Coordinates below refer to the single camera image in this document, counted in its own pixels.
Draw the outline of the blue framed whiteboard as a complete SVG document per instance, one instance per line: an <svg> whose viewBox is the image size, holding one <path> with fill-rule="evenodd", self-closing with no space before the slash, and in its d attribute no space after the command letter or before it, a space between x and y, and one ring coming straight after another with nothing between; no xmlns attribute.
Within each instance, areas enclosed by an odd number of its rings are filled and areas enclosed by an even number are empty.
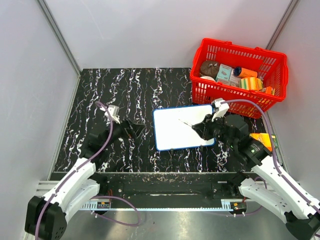
<svg viewBox="0 0 320 240"><path fill-rule="evenodd" d="M212 114L210 104L159 108L153 111L155 146L159 152L197 147L209 147L215 140L204 140L192 127L179 121L182 119L192 125L202 122L207 114Z"/></svg>

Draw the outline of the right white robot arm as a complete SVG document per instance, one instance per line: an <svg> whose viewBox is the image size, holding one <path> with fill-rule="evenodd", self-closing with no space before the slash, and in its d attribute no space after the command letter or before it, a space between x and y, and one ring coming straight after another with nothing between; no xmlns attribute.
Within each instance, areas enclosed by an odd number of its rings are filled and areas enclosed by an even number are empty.
<svg viewBox="0 0 320 240"><path fill-rule="evenodd" d="M263 143L250 136L249 126L239 115L203 121L191 127L202 139L229 144L237 159L265 180L272 191L260 187L249 176L239 173L228 182L227 192L233 198L254 200L276 215L298 240L310 240L320 230L320 201L301 187L277 162Z"/></svg>

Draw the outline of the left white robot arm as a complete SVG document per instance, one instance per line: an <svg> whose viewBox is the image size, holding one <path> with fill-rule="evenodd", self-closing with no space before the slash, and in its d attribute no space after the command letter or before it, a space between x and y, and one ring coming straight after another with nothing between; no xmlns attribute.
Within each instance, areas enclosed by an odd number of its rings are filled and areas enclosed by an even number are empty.
<svg viewBox="0 0 320 240"><path fill-rule="evenodd" d="M24 230L37 240L59 240L68 222L91 199L111 199L108 178L97 173L107 148L118 139L138 138L145 125L130 120L92 131L71 170L46 194L33 196L27 205Z"/></svg>

